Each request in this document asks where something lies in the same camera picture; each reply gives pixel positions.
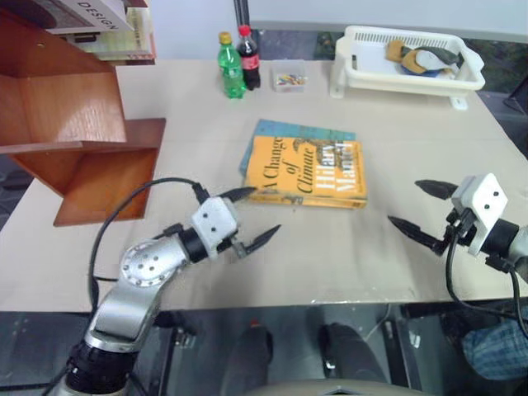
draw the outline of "white plastic basket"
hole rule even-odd
[[[387,44],[402,40],[409,48],[423,45],[441,47],[460,54],[464,62],[453,73],[441,73],[435,78],[407,75],[401,65],[385,58]],[[484,62],[455,35],[401,31],[369,26],[348,26],[337,41],[336,59],[332,66],[330,96],[341,98],[345,87],[411,92],[450,97],[457,110],[466,110],[464,97],[483,87],[480,73]]]

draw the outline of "yellow bottle cap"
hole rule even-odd
[[[221,31],[218,35],[220,39],[220,44],[231,44],[233,40],[231,40],[231,34],[228,31]]]

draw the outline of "cola bottle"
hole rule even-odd
[[[247,89],[252,91],[261,86],[261,75],[258,72],[258,48],[257,43],[251,38],[251,28],[249,25],[238,27],[240,33],[240,43],[237,51],[242,58],[242,70],[244,82]]]

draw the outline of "table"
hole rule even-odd
[[[369,203],[363,210],[238,204],[241,238],[281,223],[270,243],[243,260],[227,252],[191,266],[166,289],[163,309],[213,309],[321,303],[447,301],[443,258],[405,238],[387,215],[440,237],[449,201],[414,186],[423,178],[459,183],[494,172],[509,197],[504,219],[528,223],[528,167],[476,94],[455,111],[445,97],[349,91],[328,95],[330,63],[309,62],[305,93],[262,88],[243,100],[221,92],[213,61],[165,61],[118,68],[127,119],[166,117],[155,177],[189,177],[220,193],[240,186],[238,164],[260,118],[357,133],[365,155]],[[99,224],[55,228],[60,198],[33,181],[0,233],[0,310],[89,310],[87,263]],[[123,251],[169,224],[188,224],[197,203],[188,186],[153,188],[144,219],[113,224],[96,274],[117,276]],[[455,255],[461,297],[512,294],[508,275],[483,257]],[[101,296],[111,284],[101,282]],[[521,282],[521,293],[528,287]]]

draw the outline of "plaid shirt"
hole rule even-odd
[[[528,317],[528,307],[522,314]],[[515,320],[469,332],[462,347],[468,363],[488,380],[513,380],[528,375],[528,340]]]

